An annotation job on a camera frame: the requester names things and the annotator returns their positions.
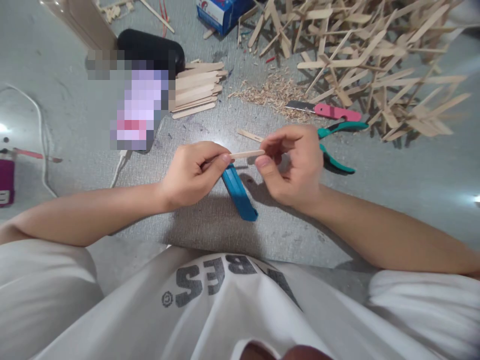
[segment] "hand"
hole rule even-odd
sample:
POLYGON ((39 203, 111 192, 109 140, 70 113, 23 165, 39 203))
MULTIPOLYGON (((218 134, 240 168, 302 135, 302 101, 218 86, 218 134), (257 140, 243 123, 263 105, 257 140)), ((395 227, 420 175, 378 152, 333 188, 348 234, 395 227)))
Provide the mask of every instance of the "hand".
POLYGON ((320 201, 320 175, 324 159, 317 129, 311 125, 288 125, 267 136, 260 145, 265 155, 255 160, 271 196, 279 203, 308 214, 320 201), (279 173, 282 154, 290 166, 279 173))
POLYGON ((231 160, 228 149, 211 141, 178 147, 160 183, 166 211, 200 201, 212 190, 231 160))

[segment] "white cable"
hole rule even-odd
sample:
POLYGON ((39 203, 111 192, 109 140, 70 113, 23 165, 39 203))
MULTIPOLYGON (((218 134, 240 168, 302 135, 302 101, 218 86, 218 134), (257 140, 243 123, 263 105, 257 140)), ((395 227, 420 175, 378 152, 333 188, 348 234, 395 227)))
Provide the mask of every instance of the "white cable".
POLYGON ((125 161, 125 156, 120 155, 120 161, 118 162, 118 165, 116 166, 115 170, 115 175, 113 176, 113 180, 110 184, 110 189, 113 189, 115 185, 117 184, 117 180, 119 179, 120 175, 120 170, 122 169, 122 165, 125 161))
POLYGON ((36 113, 38 115, 38 128, 39 128, 39 135, 40 135, 40 145, 41 145, 41 155, 43 156, 43 165, 42 165, 42 175, 41 175, 41 182, 43 183, 43 186, 50 192, 50 194, 54 198, 58 198, 58 195, 55 193, 55 191, 52 190, 52 188, 49 186, 47 182, 47 154, 45 150, 45 140, 44 140, 44 119, 42 117, 42 110, 40 109, 40 106, 38 103, 33 100, 30 96, 28 96, 26 93, 24 93, 22 90, 19 88, 10 85, 9 83, 4 83, 7 87, 0 90, 0 93, 4 90, 7 89, 13 89, 18 91, 20 94, 22 94, 24 97, 26 97, 30 102, 35 106, 36 108, 36 113))
POLYGON ((120 150, 120 160, 118 161, 118 165, 116 166, 115 175, 113 176, 113 180, 110 184, 110 189, 114 188, 117 184, 120 172, 127 163, 127 160, 130 159, 130 156, 132 156, 132 150, 120 150))

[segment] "blue box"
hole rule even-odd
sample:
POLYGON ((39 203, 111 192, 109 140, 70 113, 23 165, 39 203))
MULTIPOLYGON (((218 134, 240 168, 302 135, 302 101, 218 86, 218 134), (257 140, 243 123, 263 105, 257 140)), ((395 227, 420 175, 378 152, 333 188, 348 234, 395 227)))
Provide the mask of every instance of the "blue box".
POLYGON ((198 17, 222 36, 255 5, 253 0, 195 0, 195 3, 198 17))

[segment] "pile of popsicle sticks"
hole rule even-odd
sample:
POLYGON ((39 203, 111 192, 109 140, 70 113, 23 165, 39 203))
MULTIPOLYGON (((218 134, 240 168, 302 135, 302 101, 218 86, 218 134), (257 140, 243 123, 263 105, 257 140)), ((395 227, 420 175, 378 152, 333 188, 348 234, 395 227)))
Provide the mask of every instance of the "pile of popsicle sticks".
POLYGON ((180 119, 215 107, 222 91, 219 82, 226 78, 223 62, 189 62, 175 80, 173 119, 180 119))
POLYGON ((311 103, 336 96, 340 106, 348 108, 358 100, 371 116, 368 124, 384 141, 407 133, 450 135, 443 121, 452 115, 444 112, 470 94, 454 97, 464 76, 433 73, 442 72, 438 62, 449 47, 441 45, 441 36, 462 30, 445 26, 449 12, 461 2, 417 0, 404 6, 393 0, 306 0, 293 7, 292 0, 268 0, 265 6, 256 4, 261 11, 248 47, 258 46, 259 34, 262 29, 268 32, 271 19, 274 35, 259 56, 275 42, 286 58, 301 52, 303 62, 297 68, 312 79, 305 94, 320 94, 311 103), (416 69, 401 69, 401 63, 413 54, 429 68, 423 76, 409 78, 416 69), (418 99, 425 84, 438 87, 418 99))

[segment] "pink utility knife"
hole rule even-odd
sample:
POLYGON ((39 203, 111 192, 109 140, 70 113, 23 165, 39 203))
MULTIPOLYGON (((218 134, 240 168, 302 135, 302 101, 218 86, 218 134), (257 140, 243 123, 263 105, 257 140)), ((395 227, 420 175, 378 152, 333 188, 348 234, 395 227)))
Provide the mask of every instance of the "pink utility knife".
POLYGON ((362 119, 362 114, 356 111, 343 109, 341 107, 330 106, 324 103, 318 103, 317 105, 309 102, 291 100, 285 105, 286 108, 308 111, 310 113, 317 114, 318 116, 340 120, 344 118, 349 122, 359 122, 362 119))

